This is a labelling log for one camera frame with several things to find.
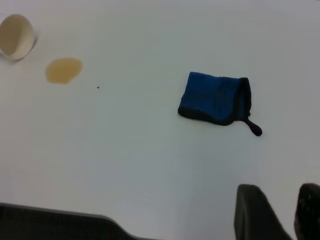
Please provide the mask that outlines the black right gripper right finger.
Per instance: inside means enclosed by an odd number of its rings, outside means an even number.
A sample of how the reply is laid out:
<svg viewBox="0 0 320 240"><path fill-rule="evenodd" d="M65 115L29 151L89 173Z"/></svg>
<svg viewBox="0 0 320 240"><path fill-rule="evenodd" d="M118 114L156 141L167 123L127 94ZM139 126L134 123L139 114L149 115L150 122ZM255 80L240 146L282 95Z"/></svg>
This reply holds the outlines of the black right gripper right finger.
<svg viewBox="0 0 320 240"><path fill-rule="evenodd" d="M294 231L298 240L320 239L320 186L315 183L299 189Z"/></svg>

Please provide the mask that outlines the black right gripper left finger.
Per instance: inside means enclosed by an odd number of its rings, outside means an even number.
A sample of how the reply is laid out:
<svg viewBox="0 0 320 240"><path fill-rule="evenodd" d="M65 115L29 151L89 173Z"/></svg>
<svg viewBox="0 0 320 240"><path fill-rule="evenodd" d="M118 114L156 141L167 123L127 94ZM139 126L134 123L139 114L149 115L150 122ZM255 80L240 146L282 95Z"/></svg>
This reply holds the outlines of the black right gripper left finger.
<svg viewBox="0 0 320 240"><path fill-rule="evenodd" d="M290 240L259 187L240 184L234 214L236 240Z"/></svg>

